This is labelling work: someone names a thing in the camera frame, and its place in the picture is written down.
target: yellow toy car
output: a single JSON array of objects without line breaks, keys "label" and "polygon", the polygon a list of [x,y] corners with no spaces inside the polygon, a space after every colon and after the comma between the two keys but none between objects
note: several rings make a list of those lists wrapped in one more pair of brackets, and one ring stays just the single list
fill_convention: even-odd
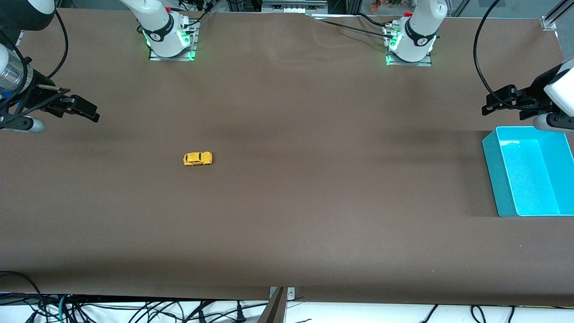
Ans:
[{"label": "yellow toy car", "polygon": [[209,165],[213,162],[214,156],[212,153],[205,152],[190,152],[183,156],[183,165],[195,166],[195,165]]}]

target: plastic container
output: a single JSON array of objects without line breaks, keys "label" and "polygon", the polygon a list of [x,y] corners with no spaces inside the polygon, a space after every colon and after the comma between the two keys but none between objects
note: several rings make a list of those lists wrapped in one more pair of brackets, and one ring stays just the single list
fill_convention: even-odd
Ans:
[{"label": "plastic container", "polygon": [[499,216],[574,216],[574,158],[565,134],[501,126],[482,147]]}]

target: brown table surface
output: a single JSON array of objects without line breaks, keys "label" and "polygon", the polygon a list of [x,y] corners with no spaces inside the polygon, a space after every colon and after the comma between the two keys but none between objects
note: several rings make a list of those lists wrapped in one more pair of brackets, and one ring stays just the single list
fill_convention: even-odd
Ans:
[{"label": "brown table surface", "polygon": [[[499,218],[481,139],[478,19],[446,19],[432,68],[301,14],[217,14],[194,62],[151,62],[129,11],[62,10],[53,78],[100,122],[42,112],[0,134],[0,266],[46,293],[571,305],[573,218]],[[377,29],[358,18],[339,22]],[[47,74],[57,21],[28,32]],[[493,88],[561,62],[538,20],[489,20]],[[191,151],[211,166],[184,167]],[[29,290],[0,280],[0,289]]]}]

